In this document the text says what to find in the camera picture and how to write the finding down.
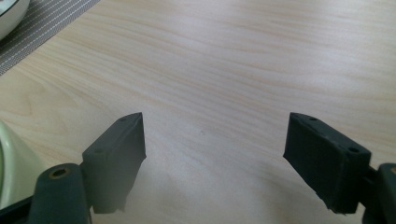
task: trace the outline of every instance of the black mechanical part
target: black mechanical part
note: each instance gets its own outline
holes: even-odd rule
[[[41,174],[33,199],[0,210],[0,223],[91,223],[91,206],[95,213],[123,208],[145,158],[142,114],[121,118],[83,153],[80,166],[67,163]]]
[[[78,165],[57,165],[38,177],[28,224],[44,223],[91,223],[82,173]]]
[[[370,167],[371,152],[319,119],[290,114],[284,157],[334,213],[365,207],[363,224],[396,223],[396,164]]]
[[[355,213],[371,153],[324,122],[291,113],[284,157],[334,213]]]
[[[385,219],[388,223],[396,223],[396,164],[379,166],[375,186]]]
[[[82,154],[88,203],[95,213],[123,210],[137,172],[146,158],[143,115],[123,117]]]
[[[32,197],[12,204],[0,210],[0,223],[4,224],[25,224],[29,215]]]

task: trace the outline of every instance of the white plate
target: white plate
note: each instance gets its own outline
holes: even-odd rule
[[[0,40],[21,22],[30,0],[0,0]]]

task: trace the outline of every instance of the white bowl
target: white bowl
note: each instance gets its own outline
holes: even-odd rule
[[[30,0],[0,0],[0,40],[21,22]]]
[[[44,162],[0,120],[0,209],[33,195]]]

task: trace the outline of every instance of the gray placemat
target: gray placemat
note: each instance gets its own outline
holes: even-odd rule
[[[0,41],[0,76],[100,0],[32,0],[21,24]]]

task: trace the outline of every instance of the wooden table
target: wooden table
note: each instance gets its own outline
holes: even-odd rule
[[[282,158],[289,113],[396,161],[396,3],[102,0],[0,77],[0,119],[48,166],[143,112],[148,158],[100,223],[360,223]]]

